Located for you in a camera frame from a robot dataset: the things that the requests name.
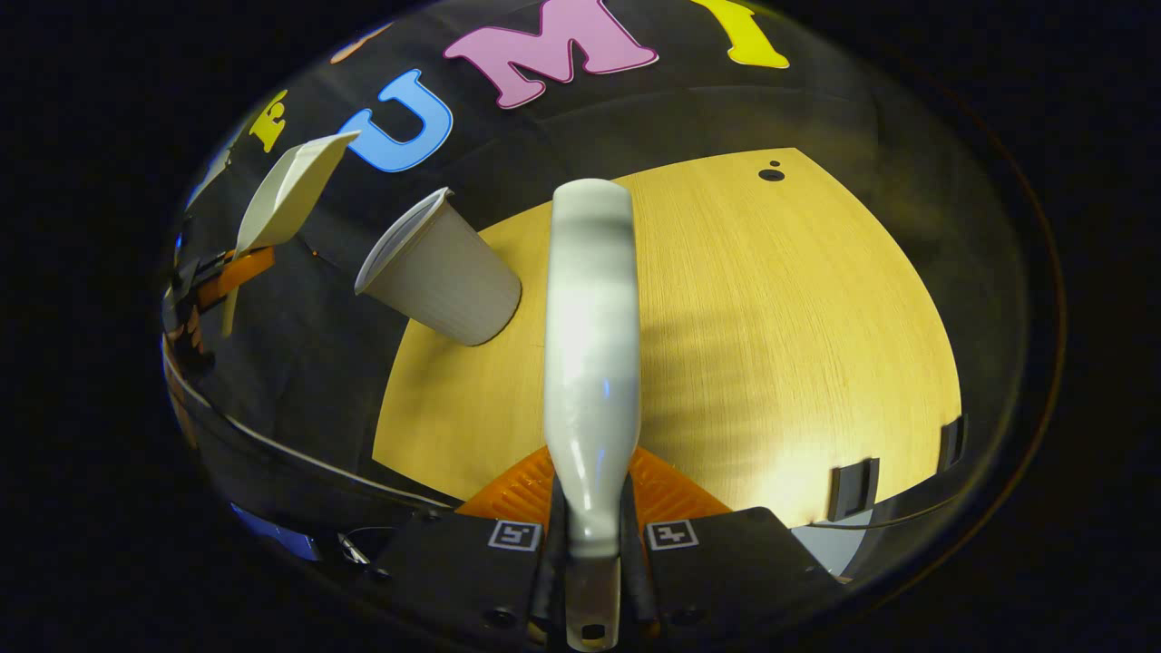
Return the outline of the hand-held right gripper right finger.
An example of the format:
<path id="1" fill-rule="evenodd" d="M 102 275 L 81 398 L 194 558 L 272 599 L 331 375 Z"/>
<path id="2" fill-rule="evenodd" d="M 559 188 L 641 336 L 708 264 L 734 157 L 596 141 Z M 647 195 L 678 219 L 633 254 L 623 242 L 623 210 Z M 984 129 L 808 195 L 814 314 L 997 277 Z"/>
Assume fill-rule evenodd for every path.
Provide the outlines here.
<path id="1" fill-rule="evenodd" d="M 731 510 L 643 447 L 629 479 L 659 636 L 779 636 L 846 598 L 771 509 Z"/>

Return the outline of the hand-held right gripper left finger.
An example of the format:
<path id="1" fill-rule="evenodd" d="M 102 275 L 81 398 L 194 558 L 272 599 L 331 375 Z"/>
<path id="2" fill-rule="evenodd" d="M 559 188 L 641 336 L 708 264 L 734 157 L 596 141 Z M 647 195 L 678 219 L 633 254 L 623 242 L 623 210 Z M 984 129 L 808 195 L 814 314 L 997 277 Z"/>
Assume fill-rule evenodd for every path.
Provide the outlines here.
<path id="1" fill-rule="evenodd" d="M 419 510 L 376 558 L 376 604 L 435 636 L 555 636 L 567 505 L 547 449 L 456 510 Z"/>

